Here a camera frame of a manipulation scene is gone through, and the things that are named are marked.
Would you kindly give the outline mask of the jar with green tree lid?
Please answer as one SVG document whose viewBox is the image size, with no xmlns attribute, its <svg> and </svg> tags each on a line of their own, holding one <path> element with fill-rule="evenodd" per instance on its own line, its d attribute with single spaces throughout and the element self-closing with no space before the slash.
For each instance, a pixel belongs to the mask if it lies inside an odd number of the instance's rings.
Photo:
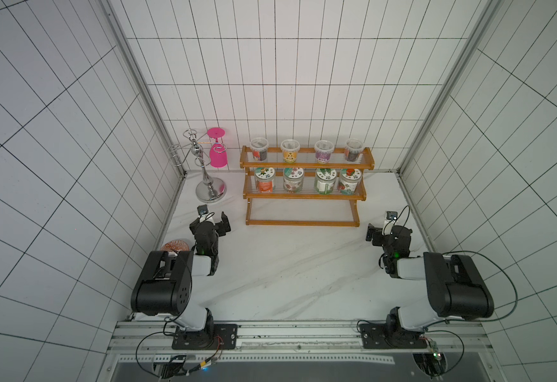
<svg viewBox="0 0 557 382">
<path fill-rule="evenodd" d="M 320 168 L 315 172 L 315 189 L 321 195 L 333 192 L 337 180 L 337 171 L 334 169 Z"/>
</svg>

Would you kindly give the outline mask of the jar with flower lid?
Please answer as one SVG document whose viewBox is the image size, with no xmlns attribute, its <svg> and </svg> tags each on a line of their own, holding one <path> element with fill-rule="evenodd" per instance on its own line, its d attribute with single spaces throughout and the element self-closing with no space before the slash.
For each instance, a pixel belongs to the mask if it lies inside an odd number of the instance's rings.
<svg viewBox="0 0 557 382">
<path fill-rule="evenodd" d="M 258 167 L 254 170 L 257 191 L 261 194 L 271 194 L 275 190 L 276 171 L 273 167 Z"/>
</svg>

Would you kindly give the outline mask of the silver glass holder stand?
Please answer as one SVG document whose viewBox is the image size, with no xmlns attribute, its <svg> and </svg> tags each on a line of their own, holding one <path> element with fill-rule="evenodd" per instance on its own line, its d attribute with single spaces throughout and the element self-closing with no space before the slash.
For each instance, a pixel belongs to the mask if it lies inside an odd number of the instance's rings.
<svg viewBox="0 0 557 382">
<path fill-rule="evenodd" d="M 168 148 L 175 166 L 182 168 L 191 157 L 202 173 L 202 180 L 196 186 L 196 197 L 206 204 L 220 201 L 227 192 L 227 186 L 222 179 L 213 178 L 208 173 L 208 167 L 211 166 L 209 151 L 212 142 L 208 132 L 199 135 L 195 129 L 189 128 L 183 132 L 183 136 L 188 143 L 173 144 Z"/>
</svg>

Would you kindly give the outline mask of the pink plastic wine glass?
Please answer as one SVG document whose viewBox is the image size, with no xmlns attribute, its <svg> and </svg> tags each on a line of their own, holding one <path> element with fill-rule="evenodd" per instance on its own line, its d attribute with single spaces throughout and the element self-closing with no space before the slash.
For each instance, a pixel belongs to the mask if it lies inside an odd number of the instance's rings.
<svg viewBox="0 0 557 382">
<path fill-rule="evenodd" d="M 213 127 L 208 130 L 208 137 L 212 140 L 209 151 L 211 166 L 217 169 L 224 168 L 228 164 L 227 148 L 223 141 L 224 135 L 225 130 L 221 127 Z"/>
</svg>

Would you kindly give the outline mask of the clear cup with purple label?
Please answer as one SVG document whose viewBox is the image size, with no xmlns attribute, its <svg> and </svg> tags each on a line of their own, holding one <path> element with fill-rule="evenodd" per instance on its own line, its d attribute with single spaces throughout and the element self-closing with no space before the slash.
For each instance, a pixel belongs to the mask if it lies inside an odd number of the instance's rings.
<svg viewBox="0 0 557 382">
<path fill-rule="evenodd" d="M 317 141 L 314 145 L 316 162 L 319 164 L 329 163 L 334 149 L 334 143 L 329 140 Z"/>
</svg>

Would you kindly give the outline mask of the clear cup with dark seeds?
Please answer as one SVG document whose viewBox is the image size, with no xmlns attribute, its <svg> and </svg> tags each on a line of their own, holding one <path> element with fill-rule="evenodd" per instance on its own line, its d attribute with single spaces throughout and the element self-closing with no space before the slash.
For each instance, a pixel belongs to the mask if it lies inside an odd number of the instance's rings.
<svg viewBox="0 0 557 382">
<path fill-rule="evenodd" d="M 268 155 L 269 142 L 266 138 L 253 138 L 251 140 L 251 153 L 257 162 L 265 162 Z"/>
</svg>

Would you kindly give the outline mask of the jar with pink floral lid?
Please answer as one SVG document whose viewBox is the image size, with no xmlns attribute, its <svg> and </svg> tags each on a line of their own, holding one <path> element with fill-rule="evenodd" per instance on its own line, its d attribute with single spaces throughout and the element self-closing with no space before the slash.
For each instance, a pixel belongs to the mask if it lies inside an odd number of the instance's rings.
<svg viewBox="0 0 557 382">
<path fill-rule="evenodd" d="M 283 170 L 283 189 L 291 194 L 299 193 L 303 187 L 305 170 L 302 167 L 289 167 Z"/>
</svg>

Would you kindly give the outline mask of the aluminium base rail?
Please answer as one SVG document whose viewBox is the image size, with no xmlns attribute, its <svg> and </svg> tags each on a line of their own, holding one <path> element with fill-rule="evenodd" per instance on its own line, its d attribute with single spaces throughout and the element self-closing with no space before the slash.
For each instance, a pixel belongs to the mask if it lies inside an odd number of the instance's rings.
<svg viewBox="0 0 557 382">
<path fill-rule="evenodd" d="M 172 358 L 199 363 L 210 356 L 221 362 L 236 361 L 363 361 L 393 364 L 398 356 L 438 351 L 448 366 L 474 360 L 482 369 L 498 366 L 483 328 L 465 323 L 439 326 L 421 340 L 400 345 L 385 341 L 377 325 L 366 321 L 244 321 L 219 322 L 212 345 L 180 345 L 181 331 L 162 321 L 117 324 L 103 368 L 114 372 L 120 363 L 162 364 Z"/>
</svg>

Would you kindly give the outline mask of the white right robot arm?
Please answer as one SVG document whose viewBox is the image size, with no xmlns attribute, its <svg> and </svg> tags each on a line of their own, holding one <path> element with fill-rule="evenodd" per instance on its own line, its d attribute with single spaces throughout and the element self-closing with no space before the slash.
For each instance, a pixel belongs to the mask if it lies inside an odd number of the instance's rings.
<svg viewBox="0 0 557 382">
<path fill-rule="evenodd" d="M 395 307 L 381 324 L 361 326 L 363 338 L 375 346 L 422 349 L 424 330 L 437 322 L 489 318 L 494 301 L 471 257 L 425 251 L 412 256 L 412 230 L 394 225 L 391 231 L 369 224 L 365 240 L 383 249 L 379 266 L 393 279 L 423 281 L 426 294 L 417 302 Z"/>
</svg>

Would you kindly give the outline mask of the clear cup with yellow label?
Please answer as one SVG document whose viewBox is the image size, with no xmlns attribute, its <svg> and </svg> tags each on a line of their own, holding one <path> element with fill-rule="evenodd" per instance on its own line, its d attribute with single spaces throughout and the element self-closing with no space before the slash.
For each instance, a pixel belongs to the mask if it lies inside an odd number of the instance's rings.
<svg viewBox="0 0 557 382">
<path fill-rule="evenodd" d="M 297 156 L 300 151 L 300 143 L 295 139 L 285 139 L 281 142 L 281 151 L 283 161 L 293 164 L 297 162 Z"/>
</svg>

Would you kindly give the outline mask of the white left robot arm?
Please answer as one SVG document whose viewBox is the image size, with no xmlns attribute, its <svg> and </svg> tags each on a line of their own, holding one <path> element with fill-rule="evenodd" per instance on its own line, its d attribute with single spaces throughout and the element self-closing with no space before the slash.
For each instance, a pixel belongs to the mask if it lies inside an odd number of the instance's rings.
<svg viewBox="0 0 557 382">
<path fill-rule="evenodd" d="M 192 302 L 195 277 L 213 276 L 219 267 L 219 238 L 232 228 L 225 213 L 219 221 L 206 205 L 189 225 L 194 245 L 184 251 L 152 251 L 130 297 L 134 313 L 168 315 L 177 326 L 173 345 L 179 349 L 206 349 L 219 340 L 211 310 Z"/>
</svg>

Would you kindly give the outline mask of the small clear seed cup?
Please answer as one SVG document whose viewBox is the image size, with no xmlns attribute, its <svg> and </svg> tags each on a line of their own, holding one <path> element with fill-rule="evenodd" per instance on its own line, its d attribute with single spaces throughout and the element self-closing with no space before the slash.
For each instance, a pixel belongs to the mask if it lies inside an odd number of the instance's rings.
<svg viewBox="0 0 557 382">
<path fill-rule="evenodd" d="M 347 162 L 357 162 L 364 151 L 364 143 L 359 139 L 349 138 L 345 143 L 345 160 Z"/>
</svg>

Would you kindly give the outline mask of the orange wooden tiered shelf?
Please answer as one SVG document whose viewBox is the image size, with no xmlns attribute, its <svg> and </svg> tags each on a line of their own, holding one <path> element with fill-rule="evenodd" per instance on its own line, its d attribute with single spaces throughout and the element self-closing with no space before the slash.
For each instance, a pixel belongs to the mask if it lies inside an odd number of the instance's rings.
<svg viewBox="0 0 557 382">
<path fill-rule="evenodd" d="M 245 221 L 247 225 L 291 225 L 321 227 L 358 227 L 361 224 L 357 208 L 358 202 L 367 199 L 364 180 L 361 179 L 353 195 L 344 195 L 338 189 L 337 177 L 333 192 L 328 195 L 319 194 L 314 186 L 317 169 L 334 169 L 337 175 L 342 169 L 359 169 L 363 175 L 375 168 L 372 151 L 364 148 L 357 162 L 345 160 L 345 149 L 340 147 L 332 153 L 329 163 L 319 164 L 315 159 L 313 148 L 299 151 L 297 162 L 285 163 L 282 151 L 278 147 L 268 149 L 267 160 L 257 162 L 251 148 L 241 149 L 240 167 L 244 170 L 243 199 L 246 201 Z M 261 194 L 256 189 L 254 170 L 258 167 L 275 168 L 275 190 L 271 194 Z M 305 178 L 302 190 L 291 194 L 283 189 L 283 170 L 289 167 L 302 167 Z"/>
</svg>

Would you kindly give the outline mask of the jar with red strawberry lid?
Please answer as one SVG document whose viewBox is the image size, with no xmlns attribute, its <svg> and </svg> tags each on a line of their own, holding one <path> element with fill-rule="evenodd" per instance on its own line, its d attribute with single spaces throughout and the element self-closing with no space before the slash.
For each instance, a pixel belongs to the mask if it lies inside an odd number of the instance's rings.
<svg viewBox="0 0 557 382">
<path fill-rule="evenodd" d="M 338 189 L 344 195 L 353 195 L 361 182 L 363 173 L 359 169 L 342 169 L 340 171 Z"/>
</svg>

